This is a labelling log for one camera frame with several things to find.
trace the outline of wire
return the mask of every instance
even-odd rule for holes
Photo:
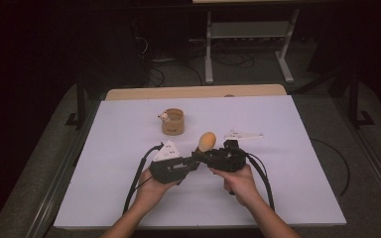
[[[143,58],[144,58],[144,53],[145,53],[145,52],[147,51],[147,49],[148,49],[148,41],[145,40],[144,38],[141,38],[141,37],[135,37],[135,39],[136,39],[136,40],[141,40],[141,41],[143,41],[143,42],[145,43],[145,48],[144,48],[144,50],[143,50],[140,54],[138,54],[138,57],[141,58],[141,59],[143,59]]]
[[[157,72],[161,75],[161,78],[158,78],[158,77],[154,76],[154,75],[151,73],[151,70],[157,71]],[[153,81],[153,80],[150,78],[150,81],[153,82],[153,83],[156,85],[156,87],[160,87],[161,85],[163,85],[163,83],[164,83],[166,77],[165,77],[165,75],[163,74],[163,72],[162,72],[161,70],[152,67],[152,68],[150,68],[150,74],[151,74],[153,77],[155,77],[155,78],[157,78],[158,80],[160,80],[159,83],[156,83],[155,81]]]
[[[236,55],[241,57],[241,61],[233,61],[231,59],[228,59],[227,57],[222,58],[219,55],[212,55],[212,57],[215,59],[216,62],[223,64],[223,65],[226,65],[226,66],[237,66],[240,68],[250,68],[250,67],[253,67],[255,65],[256,55],[249,56],[248,58],[246,58],[242,54],[236,54]]]
[[[136,187],[135,187],[135,190],[137,190],[140,186],[144,185],[145,182],[147,182],[148,180],[152,179],[153,177],[149,177],[147,179],[145,179],[143,182],[141,182],[140,184],[138,184]]]
[[[147,162],[147,157],[150,155],[151,152],[153,152],[155,150],[160,151],[163,148],[163,146],[164,145],[162,143],[159,146],[155,146],[155,147],[151,148],[150,150],[148,150],[148,152],[145,154],[145,156],[141,159],[141,162],[138,166],[137,173],[135,174],[134,180],[132,181],[131,187],[129,188],[128,195],[126,196],[125,206],[123,207],[123,213],[122,214],[125,214],[125,212],[129,209],[129,203],[131,202],[132,195],[134,194],[135,190],[137,189],[135,184],[137,184],[139,176],[141,175],[141,172],[144,169],[145,163]]]
[[[195,58],[195,57],[199,57],[199,56],[202,56],[203,54],[206,53],[205,49],[206,49],[206,40],[203,39],[201,40],[203,42],[203,45],[195,50],[191,50],[189,52],[189,57],[190,58]],[[211,49],[216,49],[222,42],[224,41],[224,39],[219,39],[215,44],[211,45]]]
[[[198,71],[196,71],[196,69],[194,69],[193,67],[189,66],[189,65],[185,65],[185,64],[179,64],[179,63],[173,63],[173,64],[162,64],[162,65],[155,65],[153,68],[157,68],[157,67],[167,67],[167,66],[181,66],[181,67],[186,67],[190,70],[192,70],[197,78],[199,79],[199,85],[200,86],[203,86],[203,82],[202,82],[202,78],[200,77],[200,74]]]
[[[259,167],[259,165],[256,163],[256,161],[253,160],[252,157],[247,156],[247,159],[249,159],[250,164],[252,164],[252,166],[255,168],[255,170],[258,172],[259,176],[261,177],[262,181],[264,182],[265,188],[267,189],[267,193],[268,193],[269,205],[270,205],[271,209],[275,210],[274,196],[272,194],[272,189],[271,189],[271,185],[269,183],[268,177],[266,176],[266,174],[264,174],[262,169]]]
[[[176,61],[176,58],[164,58],[164,59],[151,59],[152,62],[172,62]]]
[[[265,172],[265,176],[268,177],[267,170],[265,169],[265,165],[264,165],[264,163],[262,163],[262,161],[261,161],[258,157],[256,157],[255,155],[249,154],[249,153],[246,153],[246,156],[253,157],[253,158],[255,158],[259,163],[261,163],[262,168],[264,169],[264,172]]]
[[[315,141],[315,142],[319,142],[323,145],[326,145],[328,146],[329,148],[333,149],[337,154],[339,154],[339,156],[341,157],[342,161],[344,162],[345,164],[345,167],[347,169],[347,180],[345,182],[345,187],[344,189],[342,190],[342,192],[339,194],[339,198],[342,198],[344,196],[344,194],[346,193],[346,191],[348,190],[348,187],[349,187],[349,183],[350,183],[350,180],[351,180],[351,170],[349,168],[349,164],[345,158],[345,156],[342,155],[342,153],[337,150],[335,147],[333,147],[332,145],[328,144],[327,142],[324,142],[324,141],[321,141],[321,140],[318,140],[318,139],[315,139],[315,138],[310,138],[311,141]]]

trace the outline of black strap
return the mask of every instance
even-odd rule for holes
[[[246,157],[249,159],[250,164],[252,164],[253,167],[256,169],[256,171],[258,172],[259,176],[261,176],[261,179],[264,182],[265,187],[267,189],[268,200],[269,200],[270,207],[273,210],[275,210],[274,197],[272,195],[271,185],[269,184],[268,177],[265,175],[265,173],[262,171],[261,167],[259,167],[258,163],[256,163],[256,161],[252,157],[250,157],[247,154],[246,154]]]
[[[137,173],[135,174],[134,180],[132,181],[131,187],[129,188],[128,196],[126,197],[125,206],[123,207],[123,213],[122,214],[125,214],[125,212],[129,209],[129,203],[131,202],[132,195],[134,194],[134,192],[136,190],[135,187],[138,183],[139,176],[141,175],[142,170],[144,169],[145,163],[147,162],[148,155],[150,155],[150,153],[152,153],[154,150],[160,151],[163,148],[163,146],[164,145],[162,143],[160,146],[155,146],[155,147],[151,148],[147,152],[147,154],[145,154],[145,156],[141,159]]]

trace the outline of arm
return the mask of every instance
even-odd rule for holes
[[[236,194],[237,201],[249,210],[265,237],[300,237],[259,194],[250,166],[235,173],[211,171],[224,178],[224,189]]]
[[[177,183],[175,181],[162,184],[151,177],[148,169],[141,173],[141,186],[131,207],[101,236],[102,238],[131,237],[141,219],[159,203],[166,191]]]

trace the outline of white tag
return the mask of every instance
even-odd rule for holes
[[[258,139],[264,138],[262,134],[253,134],[253,133],[244,133],[244,132],[236,132],[231,130],[224,136],[224,140],[245,140],[245,139]]]

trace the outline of white metal stand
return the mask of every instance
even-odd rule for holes
[[[291,21],[271,22],[239,22],[239,23],[212,23],[211,12],[206,20],[206,55],[205,55],[205,83],[213,84],[211,39],[224,38],[284,38],[284,44],[280,51],[276,51],[278,64],[287,83],[293,83],[293,77],[286,63],[286,52],[289,47],[299,9],[294,10]]]

